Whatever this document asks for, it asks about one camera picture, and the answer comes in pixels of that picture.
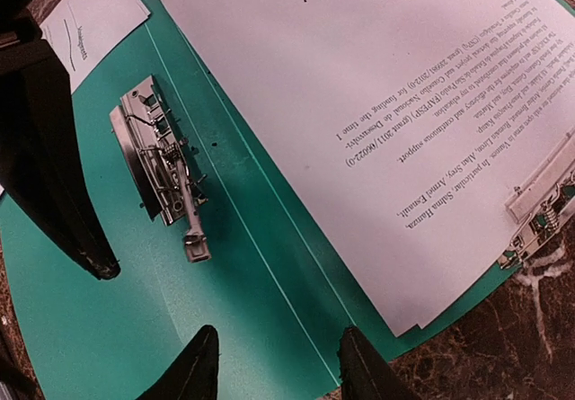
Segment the stack of paper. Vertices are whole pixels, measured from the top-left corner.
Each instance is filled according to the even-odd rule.
[[[575,124],[553,0],[162,1],[395,334],[493,264]]]
[[[73,92],[149,14],[141,0],[62,0],[40,27]]]

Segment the paper fastener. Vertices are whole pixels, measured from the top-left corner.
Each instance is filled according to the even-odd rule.
[[[575,214],[575,138],[568,133],[526,184],[506,203],[520,225],[498,259],[501,268],[523,264]]]
[[[155,80],[149,76],[121,98],[121,106],[110,113],[113,132],[132,173],[151,219],[158,214],[166,226],[186,216],[190,229],[183,238],[190,262],[211,258],[201,226],[198,206],[207,201],[199,183],[190,175],[182,152],[188,141],[173,134]]]

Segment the green folder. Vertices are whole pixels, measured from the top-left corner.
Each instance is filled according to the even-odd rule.
[[[493,266],[429,327],[395,338],[160,1],[143,1],[152,16],[73,96],[86,185],[120,276],[93,279],[9,197],[0,206],[16,315],[48,400],[135,398],[204,324],[219,331],[220,399],[316,398],[339,383],[346,326],[391,360],[510,275]],[[210,262],[187,262],[184,221],[150,222],[111,134],[109,112],[149,75],[208,175]]]

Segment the white card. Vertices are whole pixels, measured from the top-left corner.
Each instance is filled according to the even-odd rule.
[[[72,93],[149,14],[141,0],[62,0],[56,6],[40,27],[70,74]]]

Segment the dark marble table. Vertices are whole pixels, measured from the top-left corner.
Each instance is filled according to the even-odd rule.
[[[41,21],[59,0],[34,0]],[[566,0],[575,7],[575,0]],[[424,399],[575,399],[575,223],[478,307],[392,368]],[[0,306],[18,347],[0,275]],[[334,393],[330,398],[338,398]]]

